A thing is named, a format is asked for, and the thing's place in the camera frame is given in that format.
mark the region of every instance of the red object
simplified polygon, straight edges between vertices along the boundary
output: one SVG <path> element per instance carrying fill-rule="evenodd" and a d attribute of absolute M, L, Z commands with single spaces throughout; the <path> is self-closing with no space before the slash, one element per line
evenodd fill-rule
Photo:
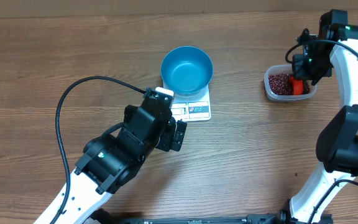
<path fill-rule="evenodd" d="M 292 87 L 293 87 L 292 95 L 301 95 L 303 93 L 302 80 L 296 80 L 293 77 L 290 77 L 290 83 L 292 83 Z"/>

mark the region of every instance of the wooden surface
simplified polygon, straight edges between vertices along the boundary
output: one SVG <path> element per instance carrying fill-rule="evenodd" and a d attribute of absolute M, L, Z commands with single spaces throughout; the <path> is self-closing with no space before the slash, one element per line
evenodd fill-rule
<path fill-rule="evenodd" d="M 339 109 L 336 78 L 308 101 L 272 103 L 261 88 L 305 27 L 324 11 L 0 20 L 0 223 L 32 223 L 65 181 L 55 107 L 74 81 L 107 75 L 140 88 L 162 84 L 164 55 L 181 45 L 214 63 L 212 119 L 189 123 L 180 152 L 154 151 L 138 176 L 103 207 L 145 217 L 220 217 L 276 212 L 317 164 L 318 134 Z M 358 25 L 358 11 L 349 11 Z M 61 129 L 70 169 L 82 148 L 142 96 L 113 83 L 76 87 Z M 326 210 L 358 223 L 358 188 Z"/>
<path fill-rule="evenodd" d="M 0 18 L 358 9 L 355 0 L 0 0 Z"/>

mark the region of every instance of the white container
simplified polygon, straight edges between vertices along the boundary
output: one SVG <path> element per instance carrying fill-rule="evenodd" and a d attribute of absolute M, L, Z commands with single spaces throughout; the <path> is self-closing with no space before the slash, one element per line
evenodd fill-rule
<path fill-rule="evenodd" d="M 308 81 L 309 86 L 310 86 L 310 92 L 308 94 L 303 94 L 303 95 L 292 95 L 292 96 L 281 96 L 281 95 L 277 95 L 274 92 L 272 92 L 272 89 L 270 88 L 269 85 L 269 75 L 276 75 L 276 74 L 292 74 L 292 67 L 290 64 L 288 65 L 274 65 L 271 66 L 265 73 L 265 78 L 264 78 L 264 82 L 265 82 L 265 90 L 266 90 L 266 95 L 267 98 L 272 100 L 272 101 L 295 101 L 295 100 L 305 100 L 308 98 L 311 98 L 312 96 L 314 96 L 314 94 L 316 94 L 317 91 L 317 85 L 312 86 L 311 82 Z"/>

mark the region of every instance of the kitchen scale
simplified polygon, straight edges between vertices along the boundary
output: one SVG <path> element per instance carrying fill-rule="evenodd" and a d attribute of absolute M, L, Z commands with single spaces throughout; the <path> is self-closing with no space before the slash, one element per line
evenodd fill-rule
<path fill-rule="evenodd" d="M 207 85 L 199 93 L 193 96 L 181 96 L 175 94 L 171 107 L 175 120 L 209 121 L 211 119 L 211 100 L 209 99 L 209 86 Z"/>

